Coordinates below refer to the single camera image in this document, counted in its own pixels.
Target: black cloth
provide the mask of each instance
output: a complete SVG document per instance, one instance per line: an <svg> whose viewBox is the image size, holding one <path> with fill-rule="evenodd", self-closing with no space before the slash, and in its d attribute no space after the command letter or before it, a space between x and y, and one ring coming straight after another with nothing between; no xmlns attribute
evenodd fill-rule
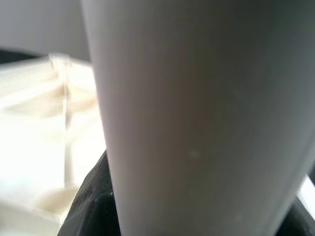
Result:
<svg viewBox="0 0 315 236"><path fill-rule="evenodd" d="M296 197L276 236L315 236L314 223L312 216Z"/></svg>
<svg viewBox="0 0 315 236"><path fill-rule="evenodd" d="M119 236L106 152L84 179L58 236Z"/></svg>
<svg viewBox="0 0 315 236"><path fill-rule="evenodd" d="M0 49L0 64L17 62L21 60L29 60L37 57L39 57L39 55L36 54L31 55L30 53L12 52Z"/></svg>

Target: white cylinder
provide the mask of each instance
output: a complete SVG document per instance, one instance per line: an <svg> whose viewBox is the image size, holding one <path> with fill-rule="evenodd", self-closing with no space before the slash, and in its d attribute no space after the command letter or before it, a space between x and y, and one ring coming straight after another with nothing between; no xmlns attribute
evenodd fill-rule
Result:
<svg viewBox="0 0 315 236"><path fill-rule="evenodd" d="M315 158L310 4L83 1L122 235L274 235Z"/></svg>

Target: gray wall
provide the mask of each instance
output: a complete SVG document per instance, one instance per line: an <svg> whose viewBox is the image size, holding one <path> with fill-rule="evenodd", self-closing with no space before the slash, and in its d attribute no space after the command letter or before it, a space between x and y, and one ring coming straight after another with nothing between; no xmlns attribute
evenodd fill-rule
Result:
<svg viewBox="0 0 315 236"><path fill-rule="evenodd" d="M89 59L79 0L0 0L0 47Z"/></svg>

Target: white surface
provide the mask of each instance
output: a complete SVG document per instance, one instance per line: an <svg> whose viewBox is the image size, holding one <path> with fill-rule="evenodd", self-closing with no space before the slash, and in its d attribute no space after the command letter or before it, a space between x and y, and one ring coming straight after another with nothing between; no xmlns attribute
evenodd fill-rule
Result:
<svg viewBox="0 0 315 236"><path fill-rule="evenodd" d="M315 187L308 176L305 177L301 184L297 197L315 220Z"/></svg>
<svg viewBox="0 0 315 236"><path fill-rule="evenodd" d="M0 108L0 236L19 236L18 231L30 232L30 235L56 235L59 222L71 204L67 194L62 194L66 193L65 140L70 143L71 184L75 191L106 149L90 65L77 60L65 71L62 67L48 66L50 62L46 61L43 74L37 70L41 63L43 61L34 60L32 66L28 62L27 65L17 63L0 67L0 75L6 78L0 80L0 84L4 82L3 87L11 87L11 93L27 95L34 86L41 88L38 85L49 84L41 76L52 76L52 81L67 76L70 125L65 131L63 87L61 93L58 89L47 94L39 93L39 98L31 102L26 102L31 96L24 96L18 102L22 102L18 108ZM28 84L19 87L20 83L15 82L25 82L23 78L27 78ZM11 93L0 94L0 103ZM43 115L52 109L53 114ZM51 211L38 212L38 209Z"/></svg>

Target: white plastic tube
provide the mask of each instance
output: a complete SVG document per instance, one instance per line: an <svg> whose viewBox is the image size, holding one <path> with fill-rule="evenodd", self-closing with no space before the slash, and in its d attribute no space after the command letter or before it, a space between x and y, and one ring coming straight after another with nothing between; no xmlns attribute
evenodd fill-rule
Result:
<svg viewBox="0 0 315 236"><path fill-rule="evenodd" d="M274 235L315 158L312 4L83 0L122 235Z"/></svg>

